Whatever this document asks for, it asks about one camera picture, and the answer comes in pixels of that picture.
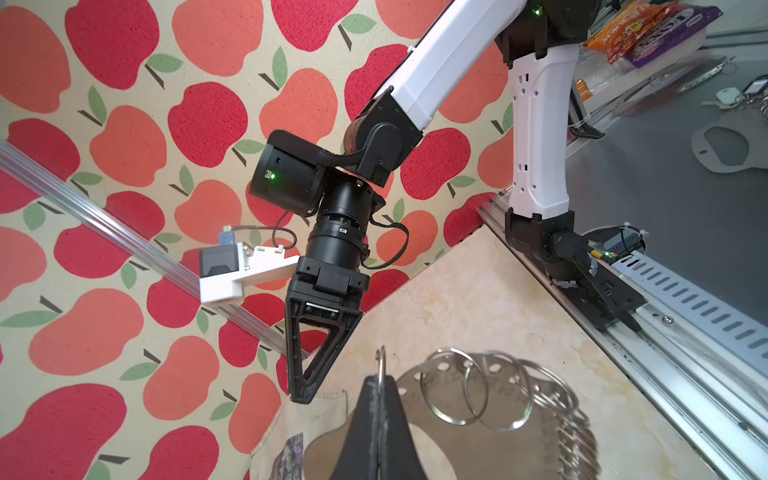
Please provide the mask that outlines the beige canvas tote bag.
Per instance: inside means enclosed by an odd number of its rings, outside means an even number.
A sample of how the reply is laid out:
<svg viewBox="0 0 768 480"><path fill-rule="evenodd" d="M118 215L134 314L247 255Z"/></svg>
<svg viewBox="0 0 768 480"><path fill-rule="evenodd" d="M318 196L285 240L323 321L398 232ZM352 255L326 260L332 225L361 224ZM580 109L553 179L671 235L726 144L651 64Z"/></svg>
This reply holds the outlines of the beige canvas tote bag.
<svg viewBox="0 0 768 480"><path fill-rule="evenodd" d="M320 394L307 405L287 402L251 454L248 479L303 479L306 448L348 417L348 393Z"/></svg>

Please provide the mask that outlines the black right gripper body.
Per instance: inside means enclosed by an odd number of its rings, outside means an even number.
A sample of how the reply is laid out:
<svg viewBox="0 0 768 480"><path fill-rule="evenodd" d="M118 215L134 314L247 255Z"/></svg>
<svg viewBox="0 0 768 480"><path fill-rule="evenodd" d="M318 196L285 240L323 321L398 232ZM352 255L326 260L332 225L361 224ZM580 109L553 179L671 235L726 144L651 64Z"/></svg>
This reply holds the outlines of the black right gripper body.
<svg viewBox="0 0 768 480"><path fill-rule="evenodd" d="M301 256L290 281L290 304L312 303L341 311L360 311L370 277L352 269Z"/></svg>

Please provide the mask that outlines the metal key organizer plate with rings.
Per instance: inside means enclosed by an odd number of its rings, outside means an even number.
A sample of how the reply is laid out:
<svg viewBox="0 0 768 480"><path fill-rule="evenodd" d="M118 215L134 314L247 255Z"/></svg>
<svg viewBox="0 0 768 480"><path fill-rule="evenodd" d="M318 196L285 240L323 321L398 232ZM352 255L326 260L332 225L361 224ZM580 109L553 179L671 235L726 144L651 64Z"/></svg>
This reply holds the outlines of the metal key organizer plate with rings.
<svg viewBox="0 0 768 480"><path fill-rule="evenodd" d="M389 375L383 349L376 359L374 375L383 382ZM577 394L536 362L499 350L447 347L394 380L426 479L601 475L598 442ZM305 478L348 479L354 412L306 448Z"/></svg>

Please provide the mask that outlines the spare key plate with keys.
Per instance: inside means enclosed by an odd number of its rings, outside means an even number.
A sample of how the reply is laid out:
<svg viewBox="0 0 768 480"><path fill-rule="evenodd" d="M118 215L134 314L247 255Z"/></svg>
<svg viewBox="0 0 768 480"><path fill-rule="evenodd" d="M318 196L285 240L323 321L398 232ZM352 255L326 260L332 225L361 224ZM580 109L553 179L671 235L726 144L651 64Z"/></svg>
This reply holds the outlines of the spare key plate with keys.
<svg viewBox="0 0 768 480"><path fill-rule="evenodd" d="M702 105L717 109L720 116L691 136L698 162L722 175L767 170L767 75L741 89L724 88Z"/></svg>

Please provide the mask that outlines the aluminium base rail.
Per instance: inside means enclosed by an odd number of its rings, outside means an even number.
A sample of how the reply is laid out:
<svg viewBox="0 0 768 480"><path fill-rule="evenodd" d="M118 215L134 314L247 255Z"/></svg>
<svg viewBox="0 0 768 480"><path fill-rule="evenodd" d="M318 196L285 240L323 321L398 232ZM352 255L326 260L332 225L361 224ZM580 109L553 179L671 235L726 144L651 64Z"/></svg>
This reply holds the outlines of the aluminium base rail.
<svg viewBox="0 0 768 480"><path fill-rule="evenodd" d="M616 271L643 296L633 317L639 333L621 323L600 331L543 270L517 259L609 355L676 430L721 477L767 476L767 374L747 365L716 340Z"/></svg>

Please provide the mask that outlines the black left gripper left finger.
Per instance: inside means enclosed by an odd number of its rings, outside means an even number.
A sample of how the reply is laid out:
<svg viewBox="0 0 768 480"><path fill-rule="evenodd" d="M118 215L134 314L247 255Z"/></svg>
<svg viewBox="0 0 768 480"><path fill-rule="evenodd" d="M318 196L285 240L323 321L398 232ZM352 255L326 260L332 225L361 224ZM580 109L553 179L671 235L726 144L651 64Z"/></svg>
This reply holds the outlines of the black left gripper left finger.
<svg viewBox="0 0 768 480"><path fill-rule="evenodd" d="M347 436L347 478L377 479L383 383L378 375L365 378Z"/></svg>

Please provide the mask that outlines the snack packets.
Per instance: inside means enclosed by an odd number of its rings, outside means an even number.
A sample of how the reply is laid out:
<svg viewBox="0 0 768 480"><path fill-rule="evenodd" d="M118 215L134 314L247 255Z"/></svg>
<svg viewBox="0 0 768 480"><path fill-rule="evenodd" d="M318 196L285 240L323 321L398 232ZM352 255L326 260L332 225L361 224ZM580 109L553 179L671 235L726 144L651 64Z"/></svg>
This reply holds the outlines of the snack packets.
<svg viewBox="0 0 768 480"><path fill-rule="evenodd" d="M704 31L722 15L717 6L632 1L589 38L584 48L602 52L609 64L625 59L634 68L642 68Z"/></svg>

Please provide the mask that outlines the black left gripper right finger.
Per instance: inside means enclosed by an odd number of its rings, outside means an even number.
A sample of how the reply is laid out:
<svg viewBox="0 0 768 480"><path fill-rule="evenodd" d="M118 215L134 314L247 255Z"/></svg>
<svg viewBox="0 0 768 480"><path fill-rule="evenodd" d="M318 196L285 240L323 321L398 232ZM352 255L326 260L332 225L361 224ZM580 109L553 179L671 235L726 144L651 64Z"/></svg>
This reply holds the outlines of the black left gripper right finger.
<svg viewBox="0 0 768 480"><path fill-rule="evenodd" d="M401 402L398 386L386 375L380 388L379 478L426 479Z"/></svg>

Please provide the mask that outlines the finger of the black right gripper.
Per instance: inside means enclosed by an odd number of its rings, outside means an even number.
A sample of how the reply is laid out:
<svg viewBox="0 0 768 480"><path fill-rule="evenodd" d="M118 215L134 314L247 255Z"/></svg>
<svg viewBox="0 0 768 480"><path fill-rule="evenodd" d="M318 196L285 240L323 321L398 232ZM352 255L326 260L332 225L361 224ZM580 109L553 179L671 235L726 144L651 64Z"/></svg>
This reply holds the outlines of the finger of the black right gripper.
<svg viewBox="0 0 768 480"><path fill-rule="evenodd" d="M286 362L290 399L310 404L343 348L363 318L359 309L310 301L300 295L286 298ZM319 329L327 336L304 365L301 326Z"/></svg>

